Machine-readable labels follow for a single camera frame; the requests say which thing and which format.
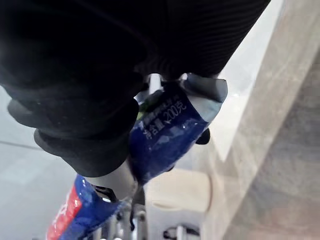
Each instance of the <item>red stripe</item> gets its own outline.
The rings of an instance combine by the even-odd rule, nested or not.
[[[67,195],[65,204],[61,206],[52,225],[49,227],[46,233],[46,240],[58,240],[75,218],[81,206],[82,203],[78,198],[75,186],[73,186],[71,192]]]

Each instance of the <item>beige wall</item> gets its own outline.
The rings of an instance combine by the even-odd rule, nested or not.
[[[210,143],[203,239],[320,239],[319,46],[320,1],[286,0],[225,162]]]

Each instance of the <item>red label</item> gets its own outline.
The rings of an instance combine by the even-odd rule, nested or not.
[[[75,186],[73,186],[71,192],[66,196],[65,204],[61,206],[49,227],[46,233],[46,240],[58,240],[75,218],[81,206],[82,203],[78,198]]]

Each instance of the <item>black sleeve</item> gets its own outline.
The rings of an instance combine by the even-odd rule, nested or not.
[[[268,2],[2,0],[9,113],[79,174],[107,174],[129,154],[144,75],[218,74]]]

